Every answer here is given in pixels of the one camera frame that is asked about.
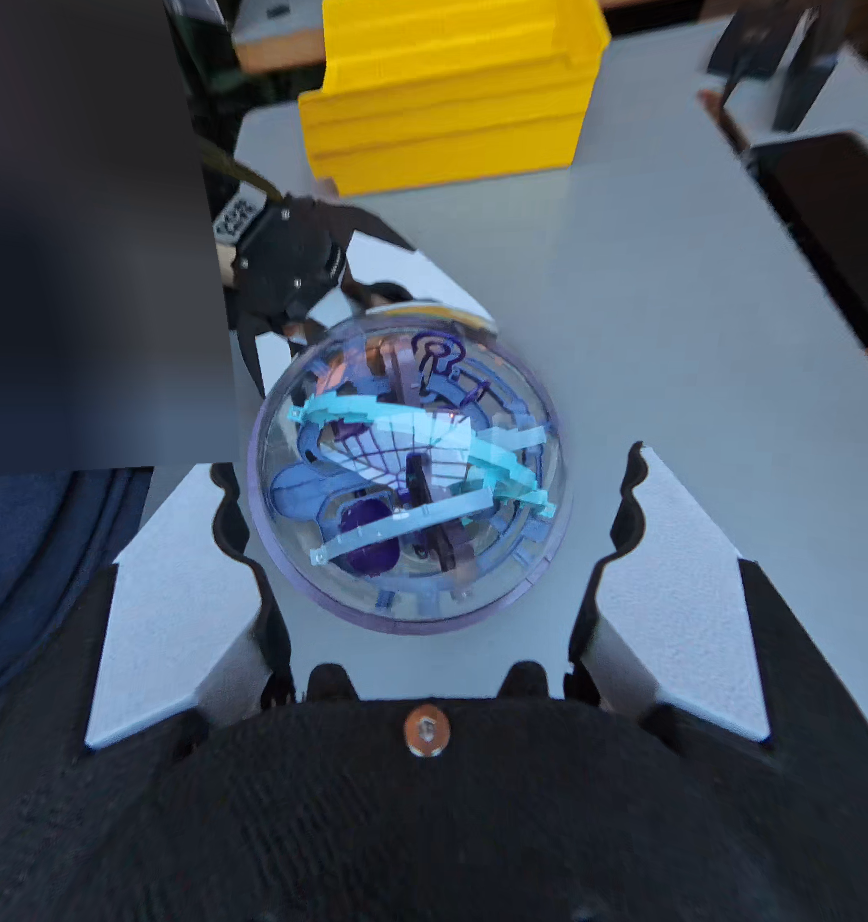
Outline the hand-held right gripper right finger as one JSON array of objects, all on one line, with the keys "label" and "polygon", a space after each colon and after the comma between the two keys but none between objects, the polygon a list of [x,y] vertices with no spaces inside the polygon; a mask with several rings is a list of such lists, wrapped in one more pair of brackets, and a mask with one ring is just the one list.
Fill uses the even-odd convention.
[{"label": "hand-held right gripper right finger", "polygon": [[586,679],[600,705],[632,721],[669,706],[766,741],[740,551],[642,442],[628,451],[610,538],[570,636],[566,696]]}]

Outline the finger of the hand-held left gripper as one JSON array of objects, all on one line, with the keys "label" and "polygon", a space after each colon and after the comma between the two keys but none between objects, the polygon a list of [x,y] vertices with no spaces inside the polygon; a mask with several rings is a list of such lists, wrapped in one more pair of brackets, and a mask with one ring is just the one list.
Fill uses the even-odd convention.
[{"label": "finger of the hand-held left gripper", "polygon": [[308,343],[302,337],[289,340],[285,336],[268,331],[256,336],[255,345],[261,376],[261,392],[266,397],[289,368],[293,359],[307,348]]},{"label": "finger of the hand-held left gripper", "polygon": [[349,279],[371,307],[405,304],[442,308],[471,327],[496,335],[486,308],[422,251],[406,249],[369,234],[353,234],[346,249]]}]

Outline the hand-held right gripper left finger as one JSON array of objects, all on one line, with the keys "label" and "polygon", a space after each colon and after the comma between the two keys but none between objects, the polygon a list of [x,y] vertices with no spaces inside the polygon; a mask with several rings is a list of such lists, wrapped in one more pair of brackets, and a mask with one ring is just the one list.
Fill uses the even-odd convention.
[{"label": "hand-held right gripper left finger", "polygon": [[227,728],[294,695],[291,644],[231,463],[194,467],[115,561],[84,741],[100,751],[194,711]]}]

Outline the clear plastic maze ball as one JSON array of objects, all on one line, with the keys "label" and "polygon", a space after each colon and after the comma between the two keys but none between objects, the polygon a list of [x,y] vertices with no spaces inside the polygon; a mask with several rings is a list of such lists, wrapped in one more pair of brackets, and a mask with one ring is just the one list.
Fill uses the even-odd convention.
[{"label": "clear plastic maze ball", "polygon": [[272,564],[372,631],[455,631],[544,575],[571,497],[542,384],[485,317],[432,302],[337,323],[265,390],[247,505]]}]

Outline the black chair seat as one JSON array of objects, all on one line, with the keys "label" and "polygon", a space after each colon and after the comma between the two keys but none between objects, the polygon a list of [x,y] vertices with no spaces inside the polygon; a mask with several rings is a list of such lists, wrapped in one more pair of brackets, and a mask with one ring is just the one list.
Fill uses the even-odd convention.
[{"label": "black chair seat", "polygon": [[151,468],[69,472],[69,491],[43,545],[0,606],[0,709],[12,680],[140,526]]}]

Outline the person's blue jeans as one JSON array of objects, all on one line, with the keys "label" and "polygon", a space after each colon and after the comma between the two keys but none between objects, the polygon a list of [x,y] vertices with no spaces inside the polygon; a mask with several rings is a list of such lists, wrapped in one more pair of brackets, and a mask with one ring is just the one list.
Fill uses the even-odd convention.
[{"label": "person's blue jeans", "polygon": [[43,545],[71,473],[0,476],[0,606]]}]

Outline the yellow plastic bin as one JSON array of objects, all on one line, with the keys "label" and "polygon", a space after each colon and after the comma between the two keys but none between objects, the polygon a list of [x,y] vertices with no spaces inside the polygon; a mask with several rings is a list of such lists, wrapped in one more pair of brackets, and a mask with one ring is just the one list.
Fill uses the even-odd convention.
[{"label": "yellow plastic bin", "polygon": [[568,168],[610,32],[594,1],[328,1],[298,109],[339,195]]}]

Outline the black angular object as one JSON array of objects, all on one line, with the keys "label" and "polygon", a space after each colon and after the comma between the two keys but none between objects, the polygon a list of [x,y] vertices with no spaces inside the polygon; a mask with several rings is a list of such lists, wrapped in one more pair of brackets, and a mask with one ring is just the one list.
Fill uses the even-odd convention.
[{"label": "black angular object", "polygon": [[704,108],[728,136],[740,139],[726,105],[746,79],[776,74],[795,32],[806,31],[782,80],[771,129],[796,132],[841,59],[854,3],[851,1],[742,2],[720,37],[707,67],[725,78],[721,91],[701,93]]}]

